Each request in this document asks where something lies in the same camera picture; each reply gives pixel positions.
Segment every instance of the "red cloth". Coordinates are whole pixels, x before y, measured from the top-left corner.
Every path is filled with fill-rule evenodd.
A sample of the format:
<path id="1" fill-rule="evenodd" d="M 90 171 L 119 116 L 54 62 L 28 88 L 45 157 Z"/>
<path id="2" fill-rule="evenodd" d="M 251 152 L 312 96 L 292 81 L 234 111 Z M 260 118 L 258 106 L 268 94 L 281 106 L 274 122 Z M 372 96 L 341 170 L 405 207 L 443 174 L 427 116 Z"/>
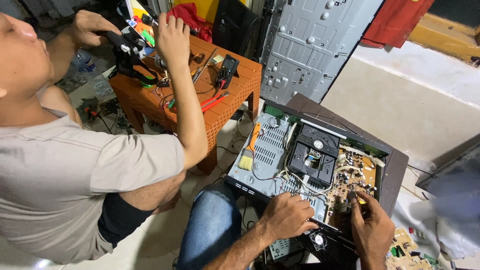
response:
<path id="1" fill-rule="evenodd" d="M 401 48 L 432 3 L 433 0 L 385 0 L 362 43 L 379 49 L 385 45 Z"/>
<path id="2" fill-rule="evenodd" d="M 198 32 L 198 38 L 212 43 L 212 30 L 204 25 L 206 22 L 204 18 L 197 16 L 195 3 L 178 4 L 167 13 L 167 16 L 170 15 L 175 18 L 182 18 L 186 25 Z"/>

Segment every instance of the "tan circuit board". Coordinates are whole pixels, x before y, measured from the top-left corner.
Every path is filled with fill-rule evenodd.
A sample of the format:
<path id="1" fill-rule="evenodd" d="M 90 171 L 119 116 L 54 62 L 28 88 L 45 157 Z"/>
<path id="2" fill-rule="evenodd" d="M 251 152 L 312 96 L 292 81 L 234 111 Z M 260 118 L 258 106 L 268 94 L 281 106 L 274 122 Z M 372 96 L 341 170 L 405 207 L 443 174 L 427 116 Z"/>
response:
<path id="1" fill-rule="evenodd" d="M 433 267 L 427 259 L 410 255 L 410 252 L 417 248 L 404 227 L 396 228 L 390 252 L 385 258 L 387 270 L 432 270 Z"/>
<path id="2" fill-rule="evenodd" d="M 339 155 L 344 154 L 343 149 L 340 149 Z M 373 191 L 367 192 L 362 185 L 370 184 L 371 187 L 375 187 L 375 174 L 376 174 L 376 165 L 372 163 L 370 159 L 361 155 L 349 154 L 352 157 L 352 163 L 354 167 L 359 168 L 360 164 L 363 162 L 363 176 L 359 176 L 357 171 L 354 169 L 346 169 L 338 171 L 335 174 L 335 177 L 338 179 L 337 185 L 327 193 L 330 204 L 328 205 L 327 214 L 325 215 L 324 223 L 335 227 L 341 231 L 344 231 L 344 223 L 347 221 L 344 219 L 342 214 L 338 213 L 337 207 L 339 204 L 343 203 L 347 199 L 347 193 L 349 191 L 362 191 L 373 196 Z M 344 165 L 349 165 L 349 163 L 337 164 L 336 168 L 339 168 Z M 342 175 L 347 174 L 349 177 L 348 184 L 346 184 L 345 179 Z"/>

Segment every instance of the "hand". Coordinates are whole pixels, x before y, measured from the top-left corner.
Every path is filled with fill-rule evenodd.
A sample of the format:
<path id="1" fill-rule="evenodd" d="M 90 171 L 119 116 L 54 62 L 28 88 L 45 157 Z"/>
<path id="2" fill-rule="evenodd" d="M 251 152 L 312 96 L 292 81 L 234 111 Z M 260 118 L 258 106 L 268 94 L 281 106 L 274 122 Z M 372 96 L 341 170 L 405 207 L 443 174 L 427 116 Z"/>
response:
<path id="1" fill-rule="evenodd" d="M 183 24 L 181 18 L 168 18 L 161 13 L 158 17 L 158 27 L 154 27 L 155 47 L 160 58 L 169 69 L 177 66 L 188 67 L 190 57 L 190 28 Z"/>
<path id="2" fill-rule="evenodd" d="M 284 192 L 272 198 L 263 216 L 256 225 L 265 227 L 265 236 L 270 241 L 299 236 L 307 230 L 318 229 L 313 222 L 306 221 L 313 217 L 315 211 L 308 200 L 302 200 L 300 195 L 292 196 Z"/>
<path id="3" fill-rule="evenodd" d="M 108 42 L 106 37 L 98 36 L 95 31 L 112 31 L 119 36 L 122 34 L 102 15 L 85 10 L 80 10 L 75 15 L 75 20 L 68 31 L 77 46 L 99 46 Z"/>
<path id="4" fill-rule="evenodd" d="M 350 196 L 352 207 L 353 239 L 357 246 L 363 270 L 383 270 L 385 255 L 392 244 L 395 225 L 377 200 L 364 192 L 357 192 L 370 209 L 370 216 L 362 217 L 361 205 L 355 196 Z"/>

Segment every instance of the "brush bristles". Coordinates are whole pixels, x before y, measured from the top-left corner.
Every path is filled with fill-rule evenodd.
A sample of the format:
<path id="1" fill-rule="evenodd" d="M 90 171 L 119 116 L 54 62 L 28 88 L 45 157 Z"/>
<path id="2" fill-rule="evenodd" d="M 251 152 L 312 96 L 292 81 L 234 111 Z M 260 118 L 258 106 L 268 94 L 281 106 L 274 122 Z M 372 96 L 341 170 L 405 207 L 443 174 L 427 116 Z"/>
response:
<path id="1" fill-rule="evenodd" d="M 251 171 L 252 170 L 252 165 L 253 165 L 253 158 L 243 155 L 240 158 L 238 167 L 240 169 L 243 169 L 243 170 Z"/>

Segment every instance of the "blue jeans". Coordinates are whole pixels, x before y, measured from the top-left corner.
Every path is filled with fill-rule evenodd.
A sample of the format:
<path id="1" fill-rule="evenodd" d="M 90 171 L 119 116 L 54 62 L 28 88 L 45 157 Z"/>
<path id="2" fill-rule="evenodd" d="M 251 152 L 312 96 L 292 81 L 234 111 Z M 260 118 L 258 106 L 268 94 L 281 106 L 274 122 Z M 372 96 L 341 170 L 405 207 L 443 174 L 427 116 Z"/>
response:
<path id="1" fill-rule="evenodd" d="M 181 242 L 177 270 L 201 270 L 240 238 L 237 199 L 226 184 L 210 184 L 198 193 Z"/>

